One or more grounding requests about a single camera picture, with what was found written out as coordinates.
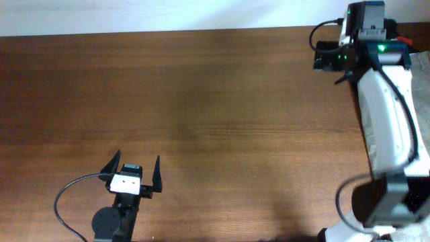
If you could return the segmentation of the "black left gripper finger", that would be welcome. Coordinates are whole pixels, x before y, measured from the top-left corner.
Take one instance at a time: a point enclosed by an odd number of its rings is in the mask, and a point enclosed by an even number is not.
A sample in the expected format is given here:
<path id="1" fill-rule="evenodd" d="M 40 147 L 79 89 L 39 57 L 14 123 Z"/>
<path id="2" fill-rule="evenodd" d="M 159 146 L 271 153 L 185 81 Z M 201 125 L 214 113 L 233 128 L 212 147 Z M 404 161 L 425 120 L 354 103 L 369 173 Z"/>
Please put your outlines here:
<path id="1" fill-rule="evenodd" d="M 161 193 L 163 191 L 163 183 L 162 183 L 162 177 L 161 177 L 161 159 L 159 155 L 157 156 L 157 160 L 155 162 L 152 183 L 153 183 L 153 192 Z"/>
<path id="2" fill-rule="evenodd" d="M 112 159 L 103 167 L 100 173 L 111 174 L 115 173 L 118 170 L 118 165 L 120 162 L 121 151 L 117 150 Z"/>

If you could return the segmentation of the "khaki green shorts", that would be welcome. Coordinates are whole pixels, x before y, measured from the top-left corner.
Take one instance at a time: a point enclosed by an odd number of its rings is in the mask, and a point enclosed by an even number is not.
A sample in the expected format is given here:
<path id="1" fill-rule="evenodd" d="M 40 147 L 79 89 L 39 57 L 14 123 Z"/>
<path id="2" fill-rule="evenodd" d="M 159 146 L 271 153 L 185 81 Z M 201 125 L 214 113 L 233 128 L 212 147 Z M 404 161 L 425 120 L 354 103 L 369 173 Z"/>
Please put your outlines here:
<path id="1" fill-rule="evenodd" d="M 411 112 L 412 131 L 393 88 L 373 68 L 357 84 L 361 123 L 373 173 L 404 171 L 429 176 L 429 52 L 409 55 L 411 67 L 384 65 Z"/>

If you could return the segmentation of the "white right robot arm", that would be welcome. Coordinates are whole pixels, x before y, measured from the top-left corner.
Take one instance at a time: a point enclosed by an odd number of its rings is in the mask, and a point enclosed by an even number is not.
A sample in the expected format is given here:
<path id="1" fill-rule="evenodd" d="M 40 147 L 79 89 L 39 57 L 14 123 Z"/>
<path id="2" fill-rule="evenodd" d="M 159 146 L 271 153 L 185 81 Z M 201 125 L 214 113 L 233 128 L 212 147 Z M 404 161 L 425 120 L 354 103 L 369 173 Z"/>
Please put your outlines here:
<path id="1" fill-rule="evenodd" d="M 412 97 L 409 50 L 397 41 L 365 41 L 316 54 L 324 69 L 354 77 L 363 127 L 374 135 L 369 182 L 351 195 L 352 211 L 323 228 L 318 241 L 382 241 L 429 216 L 429 154 Z"/>

